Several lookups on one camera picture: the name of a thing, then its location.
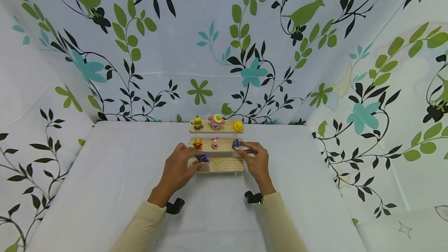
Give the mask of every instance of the blue figurine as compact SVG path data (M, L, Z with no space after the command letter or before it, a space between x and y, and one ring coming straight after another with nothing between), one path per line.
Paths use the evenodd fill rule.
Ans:
M202 162L204 162L206 164L210 163L210 153L206 153L203 156L195 156L195 158L197 158L199 163L202 163Z
M233 147L235 150L239 150L239 149L241 149L241 142L240 142L238 139L233 140L233 142L232 142L232 147Z

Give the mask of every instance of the black clip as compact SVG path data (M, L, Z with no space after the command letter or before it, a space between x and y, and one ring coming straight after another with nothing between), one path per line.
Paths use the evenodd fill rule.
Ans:
M181 198L177 198L176 201L174 202L174 204L172 204L171 202L168 202L166 204L166 207L167 207L166 213L173 214L173 215L178 214L182 210L182 207L184 206L184 204L185 204L185 201Z
M261 203L263 196L261 195L261 193L257 193L257 194L252 194L251 191L247 191L244 194L247 203Z

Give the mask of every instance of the hand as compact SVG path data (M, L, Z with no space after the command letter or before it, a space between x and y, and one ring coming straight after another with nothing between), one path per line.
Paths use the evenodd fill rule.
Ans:
M184 187L192 176L205 165L205 163L195 163L190 167L188 166L188 159L197 155L205 155L205 152L179 143L173 153L166 159L162 178L152 190L148 202L159 207L165 207L170 197Z
M249 173L257 182L261 194L266 196L275 193L274 185L272 185L271 177L269 176L268 150L263 148L258 142L241 141L241 145L248 149L239 150L238 154L246 161Z

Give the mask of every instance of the wooden plank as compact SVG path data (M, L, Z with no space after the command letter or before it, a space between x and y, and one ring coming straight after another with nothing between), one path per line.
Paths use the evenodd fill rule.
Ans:
M212 148L212 140L210 138L202 138L202 151L204 152L236 152L232 147L232 142L235 138L219 138L218 149ZM190 138L188 145L193 147L194 138Z
M203 166L198 173L224 173L224 172L242 172L244 170L244 164L241 157L212 157L210 158L210 164Z
M209 120L202 120L202 125L204 126L200 130L195 130L193 126L194 119L190 121L190 133L243 133L242 131L235 131L233 129L233 123L238 120L225 120L225 124L221 126L219 130L212 129L212 124L210 124Z

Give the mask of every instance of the white tablecloth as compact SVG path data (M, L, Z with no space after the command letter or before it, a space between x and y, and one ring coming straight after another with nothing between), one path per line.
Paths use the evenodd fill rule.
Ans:
M195 137L188 125L97 123L27 251L108 251L177 143ZM365 251L307 127L245 125L239 136L268 149L275 188L310 252ZM185 206L178 215L167 214L151 251L271 251L258 205L245 202L247 190L258 192L246 166L237 176L197 175L171 199L181 197Z

